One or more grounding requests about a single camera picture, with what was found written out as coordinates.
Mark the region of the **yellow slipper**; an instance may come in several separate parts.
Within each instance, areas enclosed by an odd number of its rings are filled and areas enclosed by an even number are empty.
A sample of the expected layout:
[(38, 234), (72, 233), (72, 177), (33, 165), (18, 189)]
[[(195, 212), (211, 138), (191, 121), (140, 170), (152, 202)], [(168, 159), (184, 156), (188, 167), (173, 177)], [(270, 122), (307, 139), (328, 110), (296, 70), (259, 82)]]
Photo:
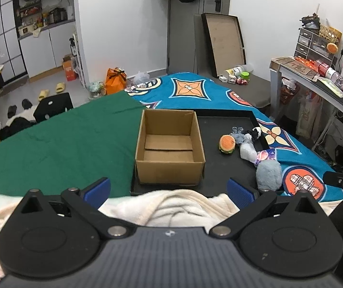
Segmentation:
[(56, 85), (56, 93), (62, 93), (65, 90), (65, 83), (58, 83)]
[(40, 102), (41, 100), (45, 99), (48, 95), (49, 95), (49, 89), (42, 90), (42, 91), (39, 93), (38, 101)]

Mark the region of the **grey desk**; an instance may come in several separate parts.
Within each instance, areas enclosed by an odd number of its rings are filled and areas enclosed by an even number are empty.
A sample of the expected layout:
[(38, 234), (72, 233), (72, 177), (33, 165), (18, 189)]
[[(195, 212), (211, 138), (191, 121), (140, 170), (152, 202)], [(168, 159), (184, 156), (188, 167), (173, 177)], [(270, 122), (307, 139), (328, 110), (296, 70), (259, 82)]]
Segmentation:
[(336, 113), (343, 113), (343, 97), (337, 97), (319, 80), (319, 75), (293, 57), (273, 58), (270, 60), (270, 118), (274, 122), (280, 120), (283, 115), (283, 106), (280, 105), (282, 77), (295, 80), (333, 106), (332, 115), (312, 147), (312, 150), (315, 150), (334, 124)]

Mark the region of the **tissue pack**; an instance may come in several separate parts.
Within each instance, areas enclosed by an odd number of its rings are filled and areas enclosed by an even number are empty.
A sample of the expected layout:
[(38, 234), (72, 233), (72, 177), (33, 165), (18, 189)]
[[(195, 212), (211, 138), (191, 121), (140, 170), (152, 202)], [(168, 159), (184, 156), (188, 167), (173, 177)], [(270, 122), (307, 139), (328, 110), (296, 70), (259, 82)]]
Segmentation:
[(256, 154), (255, 166), (257, 167), (262, 161), (277, 160), (277, 151), (275, 148), (258, 151)]

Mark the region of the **green cloth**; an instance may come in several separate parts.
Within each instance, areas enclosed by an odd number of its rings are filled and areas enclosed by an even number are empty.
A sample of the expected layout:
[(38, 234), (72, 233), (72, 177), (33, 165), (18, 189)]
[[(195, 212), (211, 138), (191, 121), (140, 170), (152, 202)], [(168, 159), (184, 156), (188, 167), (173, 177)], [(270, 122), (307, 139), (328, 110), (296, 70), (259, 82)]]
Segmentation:
[(0, 194), (57, 195), (106, 177), (112, 197), (130, 194), (144, 106), (126, 92), (101, 97), (0, 142)]

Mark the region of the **white bagged plush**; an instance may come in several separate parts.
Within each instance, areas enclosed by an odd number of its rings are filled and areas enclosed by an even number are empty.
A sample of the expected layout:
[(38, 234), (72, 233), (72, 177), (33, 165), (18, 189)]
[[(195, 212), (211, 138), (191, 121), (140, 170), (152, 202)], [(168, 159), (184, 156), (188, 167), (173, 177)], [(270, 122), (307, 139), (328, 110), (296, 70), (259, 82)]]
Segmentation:
[(255, 163), (257, 160), (257, 152), (249, 133), (244, 135), (244, 141), (240, 144), (240, 157), (251, 163)]

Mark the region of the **yellow slipper left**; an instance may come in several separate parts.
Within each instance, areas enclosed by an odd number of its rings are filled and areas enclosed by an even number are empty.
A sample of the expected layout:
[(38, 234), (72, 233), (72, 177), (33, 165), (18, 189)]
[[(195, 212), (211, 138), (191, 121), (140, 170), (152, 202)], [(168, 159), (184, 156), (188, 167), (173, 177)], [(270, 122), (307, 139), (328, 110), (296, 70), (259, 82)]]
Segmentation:
[(45, 99), (48, 95), (49, 95), (49, 89), (42, 90), (42, 91), (39, 93), (38, 101), (40, 102), (41, 100)]

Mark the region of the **grey bench mat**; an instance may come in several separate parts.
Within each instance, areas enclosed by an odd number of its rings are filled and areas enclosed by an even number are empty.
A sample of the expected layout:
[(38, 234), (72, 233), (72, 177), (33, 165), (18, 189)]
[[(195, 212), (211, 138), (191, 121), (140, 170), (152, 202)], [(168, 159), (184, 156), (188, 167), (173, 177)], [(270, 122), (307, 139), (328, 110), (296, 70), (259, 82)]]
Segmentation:
[(203, 72), (200, 75), (208, 77), (218, 85), (233, 90), (243, 100), (246, 100), (256, 108), (265, 108), (270, 105), (270, 82), (263, 78), (251, 74), (249, 84), (239, 85), (221, 82), (209, 72)]

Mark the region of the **burger plush toy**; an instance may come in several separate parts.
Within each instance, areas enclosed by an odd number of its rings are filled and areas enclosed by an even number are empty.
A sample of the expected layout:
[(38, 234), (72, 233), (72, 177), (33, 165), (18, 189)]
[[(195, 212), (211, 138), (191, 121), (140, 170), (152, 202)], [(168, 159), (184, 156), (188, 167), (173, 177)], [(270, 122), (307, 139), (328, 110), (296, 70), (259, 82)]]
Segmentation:
[(219, 150), (225, 154), (233, 153), (235, 146), (236, 141), (232, 135), (222, 135), (218, 142)]

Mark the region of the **fluffy grey plush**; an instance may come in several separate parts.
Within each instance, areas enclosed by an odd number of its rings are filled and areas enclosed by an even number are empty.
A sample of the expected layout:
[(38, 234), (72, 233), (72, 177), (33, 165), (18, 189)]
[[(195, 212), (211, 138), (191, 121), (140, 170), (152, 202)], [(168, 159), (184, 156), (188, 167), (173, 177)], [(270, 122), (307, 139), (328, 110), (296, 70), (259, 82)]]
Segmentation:
[(282, 185), (282, 168), (277, 160), (261, 161), (256, 167), (256, 183), (260, 191), (278, 191)]

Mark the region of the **brown cardboard box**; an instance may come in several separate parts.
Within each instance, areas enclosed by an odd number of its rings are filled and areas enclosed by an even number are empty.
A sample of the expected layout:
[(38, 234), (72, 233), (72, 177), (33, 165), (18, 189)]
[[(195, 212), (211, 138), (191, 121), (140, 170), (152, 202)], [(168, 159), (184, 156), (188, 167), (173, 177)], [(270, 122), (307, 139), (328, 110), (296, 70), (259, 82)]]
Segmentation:
[(135, 153), (143, 185), (197, 186), (206, 159), (193, 110), (144, 109)]

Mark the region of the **drawer organizer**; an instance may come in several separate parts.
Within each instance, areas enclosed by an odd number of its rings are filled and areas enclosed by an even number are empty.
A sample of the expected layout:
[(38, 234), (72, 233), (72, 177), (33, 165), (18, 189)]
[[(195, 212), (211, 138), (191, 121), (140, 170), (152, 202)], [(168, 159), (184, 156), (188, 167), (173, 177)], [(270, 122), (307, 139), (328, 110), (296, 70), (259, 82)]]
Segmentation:
[(299, 28), (294, 56), (306, 60), (321, 60), (322, 62), (335, 64), (337, 58), (327, 46), (331, 44), (327, 39), (307, 29)]

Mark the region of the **orange bag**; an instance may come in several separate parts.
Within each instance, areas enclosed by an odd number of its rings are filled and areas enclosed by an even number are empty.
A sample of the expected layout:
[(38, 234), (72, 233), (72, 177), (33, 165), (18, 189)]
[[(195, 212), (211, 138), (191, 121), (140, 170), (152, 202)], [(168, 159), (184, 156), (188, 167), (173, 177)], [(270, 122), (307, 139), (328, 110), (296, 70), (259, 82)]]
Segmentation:
[(105, 91), (107, 95), (120, 92), (126, 88), (127, 75), (120, 68), (109, 68), (106, 73)]

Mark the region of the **black stool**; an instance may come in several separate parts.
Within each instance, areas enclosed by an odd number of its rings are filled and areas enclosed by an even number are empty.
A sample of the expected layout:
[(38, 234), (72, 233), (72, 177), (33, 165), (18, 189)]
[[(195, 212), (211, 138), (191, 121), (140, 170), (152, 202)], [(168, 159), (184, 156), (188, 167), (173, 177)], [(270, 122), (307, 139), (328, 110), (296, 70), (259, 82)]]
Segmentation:
[(34, 111), (37, 123), (73, 109), (71, 96), (68, 92), (43, 98)]

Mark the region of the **large framed board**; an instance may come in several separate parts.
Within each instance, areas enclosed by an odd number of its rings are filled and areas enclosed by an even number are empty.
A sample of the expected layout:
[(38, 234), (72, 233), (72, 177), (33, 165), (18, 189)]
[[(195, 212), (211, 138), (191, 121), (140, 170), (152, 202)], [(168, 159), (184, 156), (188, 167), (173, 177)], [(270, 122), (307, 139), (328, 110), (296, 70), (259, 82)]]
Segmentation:
[(225, 70), (246, 64), (238, 17), (203, 13), (201, 18), (212, 75), (219, 77)]

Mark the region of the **blue patterned blanket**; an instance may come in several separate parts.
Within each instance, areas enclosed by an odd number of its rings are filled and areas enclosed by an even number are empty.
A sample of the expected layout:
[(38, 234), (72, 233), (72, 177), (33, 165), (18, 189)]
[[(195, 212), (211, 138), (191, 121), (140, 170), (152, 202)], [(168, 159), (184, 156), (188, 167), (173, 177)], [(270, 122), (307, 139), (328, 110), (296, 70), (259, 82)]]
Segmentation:
[(283, 169), (285, 195), (297, 191), (294, 183), (299, 180), (318, 202), (343, 200), (342, 189), (326, 185), (322, 180), (324, 173), (331, 170), (325, 161), (238, 93), (209, 78), (190, 72), (174, 73), (146, 83), (132, 84), (125, 92), (148, 108), (252, 111), (268, 146), (277, 151)]

